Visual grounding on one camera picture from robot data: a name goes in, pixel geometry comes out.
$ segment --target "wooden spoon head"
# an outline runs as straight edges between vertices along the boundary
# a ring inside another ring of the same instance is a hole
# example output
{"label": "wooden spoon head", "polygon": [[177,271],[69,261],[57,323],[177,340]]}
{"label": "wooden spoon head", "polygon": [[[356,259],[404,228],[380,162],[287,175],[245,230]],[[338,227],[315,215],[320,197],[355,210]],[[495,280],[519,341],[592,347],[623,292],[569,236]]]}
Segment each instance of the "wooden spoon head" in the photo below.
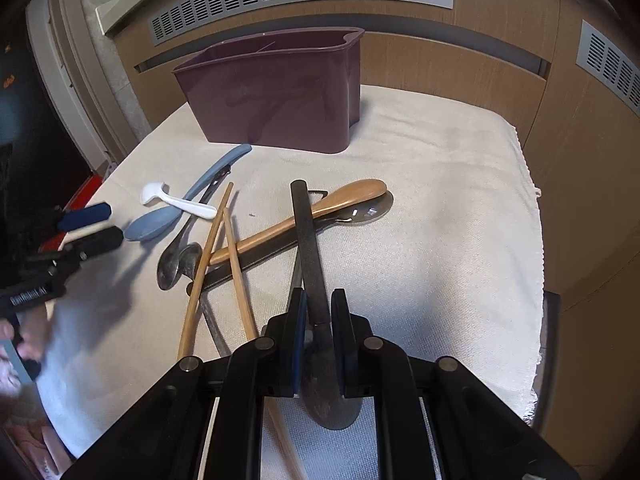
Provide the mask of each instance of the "wooden spoon head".
{"label": "wooden spoon head", "polygon": [[322,200],[312,205],[314,217],[322,216],[333,211],[338,211],[365,200],[371,200],[386,193],[386,184],[376,178],[364,178],[350,182],[346,186],[339,187],[329,193]]}

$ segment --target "blue spoon handle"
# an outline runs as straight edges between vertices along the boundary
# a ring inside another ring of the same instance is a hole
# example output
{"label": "blue spoon handle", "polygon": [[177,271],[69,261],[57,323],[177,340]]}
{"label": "blue spoon handle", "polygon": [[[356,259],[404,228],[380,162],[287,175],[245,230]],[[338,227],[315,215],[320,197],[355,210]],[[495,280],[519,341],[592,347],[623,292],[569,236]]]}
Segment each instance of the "blue spoon handle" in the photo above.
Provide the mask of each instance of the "blue spoon handle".
{"label": "blue spoon handle", "polygon": [[219,161],[217,161],[213,166],[211,166],[207,173],[201,176],[198,181],[191,186],[191,189],[187,191],[184,195],[185,200],[193,200],[196,195],[201,192],[205,186],[208,186],[211,182],[213,176],[222,170],[228,164],[233,164],[236,160],[238,160],[245,153],[249,153],[251,151],[250,144],[240,144],[236,146],[232,150],[230,150],[226,155],[223,155]]}

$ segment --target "chopstick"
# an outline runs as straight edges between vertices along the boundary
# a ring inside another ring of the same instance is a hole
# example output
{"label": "chopstick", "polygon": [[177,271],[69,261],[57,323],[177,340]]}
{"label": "chopstick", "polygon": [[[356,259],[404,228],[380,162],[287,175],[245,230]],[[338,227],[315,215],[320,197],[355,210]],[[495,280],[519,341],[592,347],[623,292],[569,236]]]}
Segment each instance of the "chopstick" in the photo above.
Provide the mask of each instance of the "chopstick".
{"label": "chopstick", "polygon": [[226,204],[229,201],[231,190],[234,183],[230,182],[225,189],[225,193],[220,200],[218,206],[218,212],[213,219],[209,236],[202,249],[202,256],[198,263],[198,269],[193,279],[193,288],[191,289],[191,295],[189,296],[189,303],[187,304],[187,312],[184,314],[184,324],[182,326],[182,334],[180,335],[180,344],[178,345],[178,361],[187,355],[193,354],[193,347],[196,341],[196,329],[198,327],[198,299],[200,298],[200,291],[202,290],[202,282],[204,281],[204,275],[207,272],[209,266],[209,259],[211,252],[213,251],[213,244],[216,241],[216,236],[220,230],[220,224],[222,223],[223,214],[226,211]]}
{"label": "chopstick", "polygon": [[[238,248],[236,247],[236,237],[234,236],[233,227],[231,225],[231,218],[229,218],[229,211],[225,207],[223,211],[223,218],[225,221],[225,235],[226,244],[229,248],[229,261],[231,262],[231,273],[234,279],[234,288],[236,290],[236,299],[238,300],[238,309],[240,310],[240,317],[242,319],[242,325],[244,326],[244,333],[247,340],[256,339],[258,334],[258,328],[255,324],[254,313],[249,305],[249,300],[246,296],[246,290],[244,289],[244,281],[242,280],[242,270],[240,269],[240,262],[238,261]],[[284,455],[285,464],[287,465],[289,472],[293,476],[294,480],[308,480],[306,476],[305,466],[300,460],[300,456],[293,445],[289,430],[285,424],[284,417],[280,413],[275,400],[272,397],[264,399],[264,405],[267,408],[267,412],[271,417],[273,427],[276,431],[276,436],[280,443],[280,449]]]}

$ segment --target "blue spoon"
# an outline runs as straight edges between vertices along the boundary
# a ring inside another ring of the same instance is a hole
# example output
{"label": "blue spoon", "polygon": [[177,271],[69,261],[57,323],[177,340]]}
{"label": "blue spoon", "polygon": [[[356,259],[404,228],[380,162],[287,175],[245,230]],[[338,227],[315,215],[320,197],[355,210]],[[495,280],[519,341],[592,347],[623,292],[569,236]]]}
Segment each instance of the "blue spoon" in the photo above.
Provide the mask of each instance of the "blue spoon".
{"label": "blue spoon", "polygon": [[[241,156],[251,151],[250,144],[240,144],[226,155],[223,155],[219,161],[211,166],[207,172],[201,176],[198,181],[191,186],[191,189],[184,195],[185,200],[193,200],[196,195],[201,192],[211,179],[225,166],[233,164]],[[154,209],[140,218],[136,218],[124,231],[124,237],[131,242],[144,242],[157,237],[173,225],[182,215],[177,207],[167,206]]]}

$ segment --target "wooden spoon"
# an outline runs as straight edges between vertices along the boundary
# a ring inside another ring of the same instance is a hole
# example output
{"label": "wooden spoon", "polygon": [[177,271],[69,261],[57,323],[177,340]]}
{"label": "wooden spoon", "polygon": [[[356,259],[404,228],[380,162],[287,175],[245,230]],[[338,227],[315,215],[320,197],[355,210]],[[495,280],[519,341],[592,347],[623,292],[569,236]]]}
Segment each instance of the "wooden spoon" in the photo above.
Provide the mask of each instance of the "wooden spoon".
{"label": "wooden spoon", "polygon": [[[342,186],[336,189],[334,192],[329,193],[322,200],[319,200],[311,206],[311,213],[314,218],[324,216],[326,214],[338,211],[343,207],[354,205],[365,200],[371,200],[377,196],[386,193],[386,184],[381,180],[375,178],[365,178],[363,180],[356,180],[346,186]],[[249,236],[244,240],[240,240],[237,244],[238,253],[242,254],[249,249],[264,243],[267,240],[271,240],[279,234],[293,228],[296,225],[293,216],[286,220],[276,224],[274,226],[265,229],[253,236]],[[211,255],[209,265],[217,265],[222,262],[226,262],[229,259],[229,249],[222,248]]]}

